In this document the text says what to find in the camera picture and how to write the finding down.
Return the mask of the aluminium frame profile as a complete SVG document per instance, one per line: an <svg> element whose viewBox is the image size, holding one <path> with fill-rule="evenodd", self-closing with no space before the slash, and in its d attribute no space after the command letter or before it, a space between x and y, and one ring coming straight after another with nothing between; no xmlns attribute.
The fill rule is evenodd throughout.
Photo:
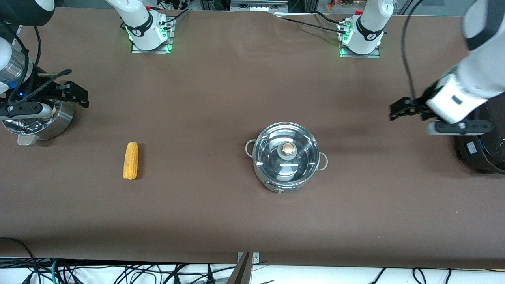
<svg viewBox="0 0 505 284"><path fill-rule="evenodd" d="M505 0L477 0L476 4L484 8L487 26L500 27L505 18Z"/></svg>

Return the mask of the black rice cooker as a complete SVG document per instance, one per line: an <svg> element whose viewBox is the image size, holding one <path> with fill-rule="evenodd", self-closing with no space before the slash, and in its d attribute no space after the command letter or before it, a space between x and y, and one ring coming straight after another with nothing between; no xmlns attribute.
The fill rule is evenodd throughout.
<svg viewBox="0 0 505 284"><path fill-rule="evenodd" d="M489 121L492 131L480 136L456 136L456 154L476 172L505 176L505 94L488 100L474 113L479 120Z"/></svg>

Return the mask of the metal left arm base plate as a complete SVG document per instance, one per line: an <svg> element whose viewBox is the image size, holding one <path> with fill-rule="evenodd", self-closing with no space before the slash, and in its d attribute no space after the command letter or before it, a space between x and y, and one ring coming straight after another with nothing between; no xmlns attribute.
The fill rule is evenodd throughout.
<svg viewBox="0 0 505 284"><path fill-rule="evenodd" d="M374 50L369 54L357 54L350 50L350 48L344 44L345 40L348 40L352 35L352 18L348 17L344 20L339 21L336 24L337 31L339 31L339 56L341 58L360 58L360 59L379 59L380 58L380 50L379 47L375 47Z"/></svg>

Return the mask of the steel steamer pot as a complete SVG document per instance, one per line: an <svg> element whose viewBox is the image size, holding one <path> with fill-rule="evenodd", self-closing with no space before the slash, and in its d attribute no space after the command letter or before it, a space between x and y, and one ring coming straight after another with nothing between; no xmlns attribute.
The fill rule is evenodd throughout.
<svg viewBox="0 0 505 284"><path fill-rule="evenodd" d="M71 102L51 99L52 113L49 105L43 104L43 115L46 117L25 118L25 116L1 120L7 131L17 135L17 144L23 147L34 145L37 141L50 140L62 134L71 124L75 106Z"/></svg>

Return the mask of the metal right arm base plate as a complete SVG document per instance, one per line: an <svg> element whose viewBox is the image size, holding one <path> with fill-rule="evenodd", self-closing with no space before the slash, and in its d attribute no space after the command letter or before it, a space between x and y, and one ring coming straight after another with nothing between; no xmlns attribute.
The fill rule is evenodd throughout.
<svg viewBox="0 0 505 284"><path fill-rule="evenodd" d="M138 48L132 41L131 36L129 35L129 40L131 41L131 53L133 54L170 54L172 51L173 40L175 36L176 23L174 17L170 17L171 20L174 20L168 24L162 24L161 27L157 29L158 36L161 36L162 42L161 44L152 50L141 50Z"/></svg>

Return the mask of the grey box behind table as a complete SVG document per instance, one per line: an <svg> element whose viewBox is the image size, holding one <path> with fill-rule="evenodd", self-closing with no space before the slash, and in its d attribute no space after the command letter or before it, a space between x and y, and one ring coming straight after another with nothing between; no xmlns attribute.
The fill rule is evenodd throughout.
<svg viewBox="0 0 505 284"><path fill-rule="evenodd" d="M267 11L288 13L288 0L230 0L230 11Z"/></svg>

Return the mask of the yellow corn cob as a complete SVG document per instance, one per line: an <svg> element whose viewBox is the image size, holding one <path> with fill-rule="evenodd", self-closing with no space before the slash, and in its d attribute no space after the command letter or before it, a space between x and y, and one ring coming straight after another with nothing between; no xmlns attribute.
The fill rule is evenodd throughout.
<svg viewBox="0 0 505 284"><path fill-rule="evenodd" d="M134 180L138 174L139 149L137 142L128 143L124 157L122 177L125 180Z"/></svg>

